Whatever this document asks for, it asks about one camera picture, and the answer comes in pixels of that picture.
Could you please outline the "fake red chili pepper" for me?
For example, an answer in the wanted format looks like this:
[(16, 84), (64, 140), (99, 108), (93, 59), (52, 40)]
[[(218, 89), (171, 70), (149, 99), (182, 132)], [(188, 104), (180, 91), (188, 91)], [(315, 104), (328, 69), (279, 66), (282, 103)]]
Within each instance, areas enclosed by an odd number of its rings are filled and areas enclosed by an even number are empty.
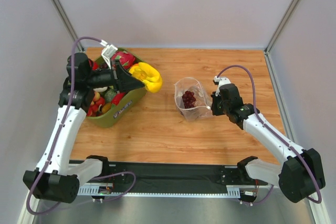
[(118, 105), (125, 95), (126, 95), (126, 92), (117, 93), (112, 99), (111, 104)]

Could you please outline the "fake yellow banana bunch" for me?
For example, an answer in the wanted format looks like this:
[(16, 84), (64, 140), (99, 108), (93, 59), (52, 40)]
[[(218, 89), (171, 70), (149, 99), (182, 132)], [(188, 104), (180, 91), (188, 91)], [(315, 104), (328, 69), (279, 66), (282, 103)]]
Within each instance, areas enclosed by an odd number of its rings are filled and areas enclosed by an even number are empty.
[(163, 85), (161, 74), (146, 62), (139, 62), (138, 64), (141, 71), (132, 76), (143, 82), (147, 91), (151, 93), (159, 92)]

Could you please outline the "clear zip top bag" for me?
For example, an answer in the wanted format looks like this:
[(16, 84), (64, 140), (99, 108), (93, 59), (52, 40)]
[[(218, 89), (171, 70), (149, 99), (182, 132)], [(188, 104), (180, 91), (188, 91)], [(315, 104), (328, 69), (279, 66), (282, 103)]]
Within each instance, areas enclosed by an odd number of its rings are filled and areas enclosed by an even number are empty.
[[(184, 116), (187, 121), (200, 120), (212, 117), (211, 105), (212, 101), (203, 85), (192, 77), (185, 77), (175, 83), (174, 101), (179, 113)], [(195, 107), (185, 109), (182, 101), (182, 95), (185, 91), (195, 93)]]

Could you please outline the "fake purple grapes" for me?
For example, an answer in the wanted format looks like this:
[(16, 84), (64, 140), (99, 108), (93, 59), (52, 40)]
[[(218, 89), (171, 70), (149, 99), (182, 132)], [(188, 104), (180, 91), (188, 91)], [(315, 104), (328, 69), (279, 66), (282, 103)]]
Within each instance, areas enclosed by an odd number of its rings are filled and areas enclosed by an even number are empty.
[(184, 104), (185, 109), (191, 109), (195, 107), (195, 93), (192, 91), (185, 91), (185, 93), (182, 95), (182, 101)]

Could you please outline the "fake yellow lemon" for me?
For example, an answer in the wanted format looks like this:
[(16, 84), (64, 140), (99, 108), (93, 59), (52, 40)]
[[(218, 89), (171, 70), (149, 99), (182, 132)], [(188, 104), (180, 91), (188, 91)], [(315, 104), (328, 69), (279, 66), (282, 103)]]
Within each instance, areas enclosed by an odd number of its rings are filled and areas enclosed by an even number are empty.
[(129, 69), (129, 73), (130, 73), (131, 75), (134, 75), (134, 74), (136, 74), (137, 72), (140, 72), (140, 71), (141, 71), (141, 69), (140, 69), (138, 63), (132, 65), (131, 68)]

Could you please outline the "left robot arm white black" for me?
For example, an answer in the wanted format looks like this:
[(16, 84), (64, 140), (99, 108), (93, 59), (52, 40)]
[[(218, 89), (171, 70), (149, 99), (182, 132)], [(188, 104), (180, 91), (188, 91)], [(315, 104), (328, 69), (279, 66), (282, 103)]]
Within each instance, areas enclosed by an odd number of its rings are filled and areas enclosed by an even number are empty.
[(27, 170), (23, 182), (29, 197), (72, 203), (81, 186), (91, 180), (109, 177), (106, 157), (91, 155), (74, 168), (69, 168), (70, 154), (89, 107), (94, 90), (113, 86), (118, 92), (143, 88), (144, 83), (128, 73), (118, 60), (110, 69), (93, 70), (93, 62), (82, 52), (68, 58), (68, 78), (59, 98), (55, 127), (40, 161)]

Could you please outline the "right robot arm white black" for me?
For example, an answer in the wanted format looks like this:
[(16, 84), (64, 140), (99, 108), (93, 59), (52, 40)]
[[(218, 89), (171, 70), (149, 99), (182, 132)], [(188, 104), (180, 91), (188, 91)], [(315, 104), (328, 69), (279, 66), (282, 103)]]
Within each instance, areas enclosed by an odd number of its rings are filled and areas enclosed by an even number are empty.
[(213, 115), (226, 115), (241, 130), (256, 138), (278, 161), (275, 165), (251, 156), (240, 162), (243, 172), (251, 179), (279, 187), (294, 203), (314, 193), (321, 194), (326, 181), (320, 154), (313, 148), (304, 149), (268, 124), (259, 110), (243, 102), (238, 88), (228, 79), (214, 83), (217, 89), (211, 95)]

